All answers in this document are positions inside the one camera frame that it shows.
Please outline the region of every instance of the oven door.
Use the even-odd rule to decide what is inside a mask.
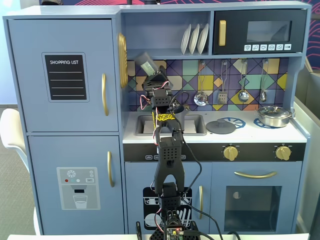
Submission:
[[[301,168],[301,161],[213,162],[210,215],[222,234],[294,233]]]
[[[214,13],[213,54],[302,52],[307,10],[234,10]]]

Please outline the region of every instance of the oven window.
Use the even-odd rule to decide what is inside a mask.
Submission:
[[[275,232],[281,186],[227,186],[224,231]]]
[[[249,21],[246,40],[252,42],[289,41],[291,21]]]

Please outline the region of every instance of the spoon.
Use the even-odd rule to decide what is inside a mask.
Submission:
[[[208,95],[202,90],[205,77],[206,77],[206,69],[204,69],[204,76],[203,76],[203,79],[201,80],[201,90],[200,92],[197,92],[197,94],[194,96],[194,99],[193,99],[195,104],[197,104],[198,106],[205,106],[206,104],[208,104]]]
[[[243,70],[244,70],[244,66],[245,66],[245,76],[244,78],[242,79],[242,73],[243,73]],[[247,66],[248,66],[248,61],[243,59],[242,60],[242,67],[241,67],[241,91],[239,91],[239,94],[238,94],[238,99],[245,103],[246,101],[248,101],[249,99],[249,93],[247,93],[245,91],[245,82],[246,82],[246,77],[247,77]]]
[[[264,77],[264,68],[265,68],[265,64],[267,64],[267,67],[266,67],[266,75]],[[261,72],[261,93],[260,93],[260,101],[261,102],[265,102],[267,101],[267,92],[265,90],[265,82],[266,82],[266,79],[267,79],[267,76],[268,76],[268,70],[269,70],[269,62],[268,60],[264,60],[263,61],[263,64],[262,64],[262,72]]]

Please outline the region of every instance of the toy kitchen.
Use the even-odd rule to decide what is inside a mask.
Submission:
[[[151,91],[183,109],[193,152],[182,145],[185,187],[199,172],[194,156],[202,164],[185,201],[222,233],[294,233],[310,134],[293,106],[310,16],[298,1],[33,6],[4,16],[41,234],[135,234],[137,221],[152,234],[164,224],[145,84],[158,74],[166,81]],[[177,213],[186,227],[218,233],[184,202]]]

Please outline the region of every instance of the gray carpet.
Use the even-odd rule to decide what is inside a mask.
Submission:
[[[0,141],[0,240],[10,234],[35,235],[34,207],[25,165],[15,150],[6,149]]]

